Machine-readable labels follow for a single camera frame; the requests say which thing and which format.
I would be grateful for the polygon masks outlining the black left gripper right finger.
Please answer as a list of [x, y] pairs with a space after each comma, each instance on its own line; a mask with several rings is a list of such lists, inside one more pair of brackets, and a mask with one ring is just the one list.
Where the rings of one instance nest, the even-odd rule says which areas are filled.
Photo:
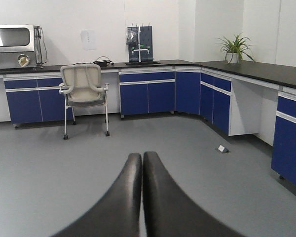
[[153, 151], [144, 153], [143, 206], [149, 237], [241, 236], [197, 205]]

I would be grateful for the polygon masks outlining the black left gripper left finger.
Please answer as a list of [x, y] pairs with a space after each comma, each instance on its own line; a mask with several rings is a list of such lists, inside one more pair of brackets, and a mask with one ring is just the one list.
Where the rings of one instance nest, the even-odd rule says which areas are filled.
[[55, 237], [138, 237], [142, 157], [130, 153], [120, 174], [86, 213]]

